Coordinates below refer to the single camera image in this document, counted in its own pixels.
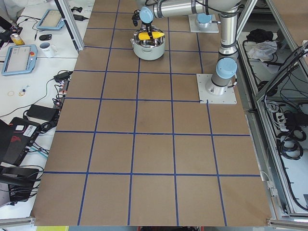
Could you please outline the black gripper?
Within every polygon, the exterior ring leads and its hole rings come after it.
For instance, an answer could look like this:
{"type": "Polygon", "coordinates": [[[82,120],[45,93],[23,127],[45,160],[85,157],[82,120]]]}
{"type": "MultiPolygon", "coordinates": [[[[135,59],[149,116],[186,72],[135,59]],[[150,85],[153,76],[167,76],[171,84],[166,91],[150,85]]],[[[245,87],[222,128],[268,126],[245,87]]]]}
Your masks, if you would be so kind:
{"type": "Polygon", "coordinates": [[[152,22],[149,22],[149,23],[142,22],[142,24],[145,26],[144,31],[145,31],[146,33],[148,33],[149,38],[150,38],[150,39],[153,39],[153,35],[152,35],[152,31],[151,31],[152,22]]]}

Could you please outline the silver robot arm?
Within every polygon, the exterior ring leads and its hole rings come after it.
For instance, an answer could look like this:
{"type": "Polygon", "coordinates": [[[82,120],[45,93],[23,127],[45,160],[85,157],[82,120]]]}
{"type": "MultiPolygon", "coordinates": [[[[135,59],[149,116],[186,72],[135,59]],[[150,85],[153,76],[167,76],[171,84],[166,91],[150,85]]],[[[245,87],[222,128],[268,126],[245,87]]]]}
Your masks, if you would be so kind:
{"type": "Polygon", "coordinates": [[[211,79],[205,84],[208,93],[223,95],[229,88],[229,82],[237,71],[236,35],[239,0],[137,0],[137,15],[145,24],[154,19],[173,16],[195,15],[195,26],[205,27],[217,16],[220,30],[217,36],[204,35],[204,41],[220,39],[218,61],[211,79]]]}

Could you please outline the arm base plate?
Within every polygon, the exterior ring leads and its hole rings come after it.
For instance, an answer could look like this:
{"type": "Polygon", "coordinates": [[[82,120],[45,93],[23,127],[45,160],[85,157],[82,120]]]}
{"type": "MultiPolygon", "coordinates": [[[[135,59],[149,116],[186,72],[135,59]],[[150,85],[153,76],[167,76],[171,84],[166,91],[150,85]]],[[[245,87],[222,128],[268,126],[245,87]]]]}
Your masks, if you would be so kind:
{"type": "Polygon", "coordinates": [[[205,13],[189,15],[190,31],[194,33],[218,33],[218,24],[215,15],[205,13]]]}
{"type": "Polygon", "coordinates": [[[212,82],[212,74],[197,74],[196,77],[200,103],[237,104],[234,88],[228,88],[231,81],[225,87],[218,87],[212,82]]]}

